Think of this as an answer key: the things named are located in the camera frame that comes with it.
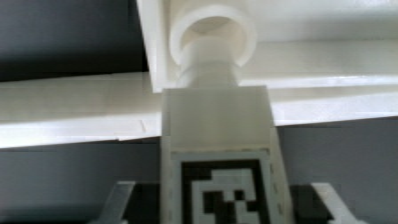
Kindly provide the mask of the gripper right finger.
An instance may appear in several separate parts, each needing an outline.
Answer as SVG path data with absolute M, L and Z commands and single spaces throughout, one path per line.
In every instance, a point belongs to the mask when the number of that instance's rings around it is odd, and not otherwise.
M 353 216 L 332 185 L 328 183 L 312 183 L 310 186 L 332 216 L 326 224 L 369 224 Z

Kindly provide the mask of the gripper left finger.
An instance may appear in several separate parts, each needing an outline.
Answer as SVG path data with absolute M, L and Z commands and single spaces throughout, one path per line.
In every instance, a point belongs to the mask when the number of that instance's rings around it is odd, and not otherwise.
M 122 218 L 135 181 L 119 181 L 113 185 L 97 218 L 87 224 L 127 224 Z

